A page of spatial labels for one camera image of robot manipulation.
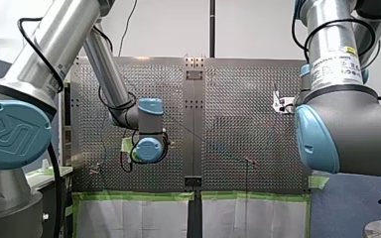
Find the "green tape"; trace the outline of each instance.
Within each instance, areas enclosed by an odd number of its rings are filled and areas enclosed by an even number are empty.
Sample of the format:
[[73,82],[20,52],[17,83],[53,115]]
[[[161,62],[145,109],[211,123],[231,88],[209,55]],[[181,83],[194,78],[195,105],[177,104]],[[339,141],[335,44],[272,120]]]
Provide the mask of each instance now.
[[306,202],[310,197],[309,195],[282,195],[274,193],[245,191],[203,191],[201,194],[202,200],[249,198],[273,201]]
[[138,200],[138,201],[189,201],[193,199],[193,193],[148,193],[133,191],[99,191],[99,192],[75,192],[72,196],[79,200]]
[[80,199],[78,196],[72,195],[72,213],[73,213],[73,238],[76,238],[76,227],[77,227],[77,219],[78,219],[78,212],[79,212],[79,203]]
[[72,205],[69,206],[69,207],[66,207],[64,209],[64,216],[67,217],[67,216],[71,216],[72,215]]
[[127,137],[122,140],[122,152],[130,153],[134,145],[132,144],[132,138]]
[[329,181],[328,177],[310,176],[309,188],[323,189],[326,186],[328,181]]

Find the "perforated metal panel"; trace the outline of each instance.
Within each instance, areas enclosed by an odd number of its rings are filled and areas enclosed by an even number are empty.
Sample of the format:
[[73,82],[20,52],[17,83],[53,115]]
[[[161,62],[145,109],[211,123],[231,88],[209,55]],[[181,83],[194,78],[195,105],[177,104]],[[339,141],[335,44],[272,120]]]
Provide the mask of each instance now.
[[117,59],[127,87],[138,98],[161,97],[163,126],[175,143],[156,165],[120,167],[122,137],[130,131],[112,126],[98,99],[98,82],[87,59],[72,69],[72,164],[75,190],[183,190],[183,59]]
[[202,178],[205,190],[305,192],[294,117],[272,109],[299,90],[295,60],[207,59]]
[[[91,66],[80,59],[71,78],[75,190],[182,191],[185,176],[202,176],[203,190],[307,192],[293,116],[272,108],[274,82],[282,96],[298,93],[300,61],[205,59],[197,69],[182,58],[117,62],[138,97],[163,99],[174,144],[161,163],[123,172],[121,138],[130,133],[110,125]],[[203,79],[186,79],[195,69]]]

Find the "silver robot arm segment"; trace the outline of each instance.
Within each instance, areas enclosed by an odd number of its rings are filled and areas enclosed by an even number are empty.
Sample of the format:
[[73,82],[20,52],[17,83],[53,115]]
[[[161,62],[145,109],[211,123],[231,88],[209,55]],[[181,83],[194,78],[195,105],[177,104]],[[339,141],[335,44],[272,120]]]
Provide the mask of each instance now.
[[[43,59],[53,66],[59,77],[64,78],[95,21],[108,13],[113,2],[55,0],[31,37],[44,57],[40,58],[31,46],[26,45],[0,79],[2,238],[42,237],[42,195],[37,191],[31,193],[21,167],[39,158],[52,137],[51,121],[57,112],[54,98],[61,86]],[[56,162],[56,155],[51,157]],[[58,184],[62,184],[57,182],[57,190],[62,192]],[[61,203],[62,200],[57,199],[57,207],[62,212]]]
[[353,10],[375,22],[378,40],[381,1],[307,0],[302,7],[312,90],[296,111],[299,151],[313,170],[381,177],[381,105],[361,71],[372,52],[365,52],[371,33],[360,30],[364,23],[353,29]]

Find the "blue cap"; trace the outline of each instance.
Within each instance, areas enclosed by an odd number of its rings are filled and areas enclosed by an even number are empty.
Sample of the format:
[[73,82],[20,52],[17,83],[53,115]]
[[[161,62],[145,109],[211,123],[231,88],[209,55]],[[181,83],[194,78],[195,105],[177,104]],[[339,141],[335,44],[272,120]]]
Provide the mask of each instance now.
[[160,98],[141,98],[138,108],[153,115],[163,115],[163,101]]
[[52,138],[51,122],[38,107],[23,101],[0,101],[0,170],[38,159]]
[[156,162],[163,154],[162,144],[154,138],[143,138],[138,142],[137,157],[143,163]]
[[300,68],[300,77],[303,77],[309,73],[311,73],[311,66],[308,63],[306,63]]
[[303,164],[316,171],[339,172],[339,155],[326,125],[309,105],[296,110],[296,132]]

